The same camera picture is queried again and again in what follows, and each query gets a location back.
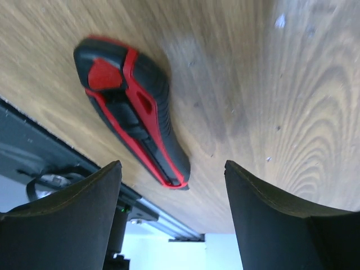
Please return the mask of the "red black utility knife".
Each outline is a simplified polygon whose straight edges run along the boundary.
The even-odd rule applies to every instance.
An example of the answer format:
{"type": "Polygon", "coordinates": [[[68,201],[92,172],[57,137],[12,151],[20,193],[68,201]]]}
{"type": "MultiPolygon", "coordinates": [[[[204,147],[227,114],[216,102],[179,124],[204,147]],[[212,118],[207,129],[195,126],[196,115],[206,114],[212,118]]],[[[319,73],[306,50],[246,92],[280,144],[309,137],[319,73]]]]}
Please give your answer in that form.
{"type": "Polygon", "coordinates": [[[82,39],[73,57],[80,83],[109,130],[163,187],[187,190],[190,160],[172,128],[162,68],[130,45],[100,35],[82,39]]]}

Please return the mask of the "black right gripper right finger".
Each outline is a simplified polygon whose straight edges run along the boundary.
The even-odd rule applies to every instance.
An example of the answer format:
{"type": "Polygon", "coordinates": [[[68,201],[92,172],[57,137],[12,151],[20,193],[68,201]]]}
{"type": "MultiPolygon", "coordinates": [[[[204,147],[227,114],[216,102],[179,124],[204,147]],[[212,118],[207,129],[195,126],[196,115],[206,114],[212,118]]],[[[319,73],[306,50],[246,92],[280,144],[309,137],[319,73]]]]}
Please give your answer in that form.
{"type": "Polygon", "coordinates": [[[359,213],[297,197],[232,160],[224,177],[244,269],[359,268],[359,213]]]}

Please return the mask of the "white paper scrap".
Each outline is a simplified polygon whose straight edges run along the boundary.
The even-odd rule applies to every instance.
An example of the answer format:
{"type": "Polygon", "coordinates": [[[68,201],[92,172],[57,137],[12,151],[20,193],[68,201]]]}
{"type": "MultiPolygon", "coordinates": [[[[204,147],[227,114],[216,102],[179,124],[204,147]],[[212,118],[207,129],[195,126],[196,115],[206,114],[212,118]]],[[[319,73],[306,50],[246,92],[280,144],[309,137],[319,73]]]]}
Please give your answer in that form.
{"type": "Polygon", "coordinates": [[[277,29],[283,29],[286,25],[286,15],[284,13],[280,14],[280,16],[276,19],[274,23],[274,27],[277,29]]]}

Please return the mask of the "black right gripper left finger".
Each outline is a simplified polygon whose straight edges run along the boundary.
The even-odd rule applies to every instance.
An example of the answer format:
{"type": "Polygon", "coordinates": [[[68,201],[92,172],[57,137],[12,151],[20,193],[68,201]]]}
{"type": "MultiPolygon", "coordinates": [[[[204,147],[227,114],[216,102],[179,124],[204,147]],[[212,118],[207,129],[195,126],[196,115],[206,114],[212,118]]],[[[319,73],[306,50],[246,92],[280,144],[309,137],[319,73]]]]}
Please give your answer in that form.
{"type": "Polygon", "coordinates": [[[1,269],[102,269],[121,181],[122,165],[113,161],[1,213],[1,269]]]}

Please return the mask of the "aluminium frame rail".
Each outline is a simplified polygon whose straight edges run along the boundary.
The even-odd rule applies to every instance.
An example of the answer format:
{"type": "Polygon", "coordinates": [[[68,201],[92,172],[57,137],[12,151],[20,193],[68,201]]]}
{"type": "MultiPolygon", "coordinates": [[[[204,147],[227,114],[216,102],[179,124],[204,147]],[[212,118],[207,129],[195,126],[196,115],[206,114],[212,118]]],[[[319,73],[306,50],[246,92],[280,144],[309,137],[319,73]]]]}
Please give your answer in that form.
{"type": "Polygon", "coordinates": [[[141,218],[142,224],[145,224],[148,228],[152,227],[168,235],[170,242],[205,242],[204,234],[196,232],[152,202],[141,198],[137,200],[136,206],[140,206],[142,209],[150,212],[152,215],[154,214],[156,217],[155,221],[141,218]]]}

